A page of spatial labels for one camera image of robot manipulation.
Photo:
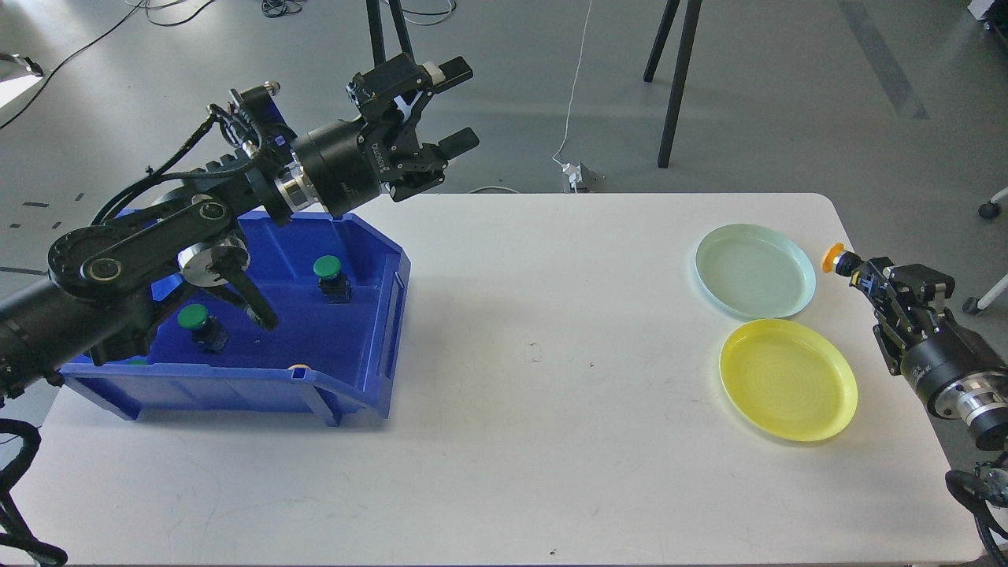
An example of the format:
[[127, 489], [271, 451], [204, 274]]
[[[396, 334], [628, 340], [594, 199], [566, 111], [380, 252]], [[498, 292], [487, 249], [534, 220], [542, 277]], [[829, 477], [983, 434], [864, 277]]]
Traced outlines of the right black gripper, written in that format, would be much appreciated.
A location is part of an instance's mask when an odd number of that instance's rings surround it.
[[887, 256], [847, 259], [847, 282], [873, 307], [873, 334], [892, 376], [902, 376], [934, 417], [960, 420], [976, 448], [1006, 449], [1006, 363], [961, 326], [946, 301], [953, 277]]

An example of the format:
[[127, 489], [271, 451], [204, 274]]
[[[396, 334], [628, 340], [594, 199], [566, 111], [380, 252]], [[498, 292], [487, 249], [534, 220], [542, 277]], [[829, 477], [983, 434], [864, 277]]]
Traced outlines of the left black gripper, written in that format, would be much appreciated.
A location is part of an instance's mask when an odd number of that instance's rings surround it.
[[339, 217], [381, 191], [400, 203], [438, 187], [450, 162], [481, 140], [465, 127], [437, 144], [421, 143], [417, 123], [434, 94], [473, 76], [461, 55], [437, 65], [407, 53], [358, 72], [348, 83], [357, 117], [291, 141], [291, 156], [275, 176], [275, 209], [289, 216], [318, 204]]

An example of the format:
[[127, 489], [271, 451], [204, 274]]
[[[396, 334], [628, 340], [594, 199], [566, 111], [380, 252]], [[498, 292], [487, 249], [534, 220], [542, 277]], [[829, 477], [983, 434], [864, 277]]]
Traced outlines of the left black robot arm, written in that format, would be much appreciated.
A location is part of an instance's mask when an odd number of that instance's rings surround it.
[[212, 105], [183, 147], [105, 205], [90, 225], [50, 245], [42, 280], [2, 301], [2, 398], [65, 363], [147, 355], [156, 330], [200, 290], [271, 331], [280, 317], [248, 276], [239, 217], [258, 207], [277, 225], [320, 205], [334, 218], [388, 189], [396, 203], [444, 180], [478, 136], [465, 128], [421, 143], [417, 122], [436, 94], [469, 80], [463, 56], [418, 64], [402, 53], [354, 76], [355, 119], [298, 135], [275, 105], [273, 80]]

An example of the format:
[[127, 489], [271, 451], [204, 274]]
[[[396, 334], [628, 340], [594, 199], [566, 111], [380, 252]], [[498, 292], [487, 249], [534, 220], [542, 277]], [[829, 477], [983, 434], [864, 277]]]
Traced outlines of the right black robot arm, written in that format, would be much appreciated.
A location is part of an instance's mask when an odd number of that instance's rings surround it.
[[825, 269], [846, 277], [873, 309], [873, 334], [889, 373], [901, 376], [928, 415], [967, 427], [973, 445], [994, 454], [972, 471], [944, 474], [946, 489], [972, 514], [987, 556], [1006, 564], [1006, 376], [1004, 359], [977, 332], [961, 326], [946, 300], [954, 279], [924, 265], [894, 265], [843, 252]]

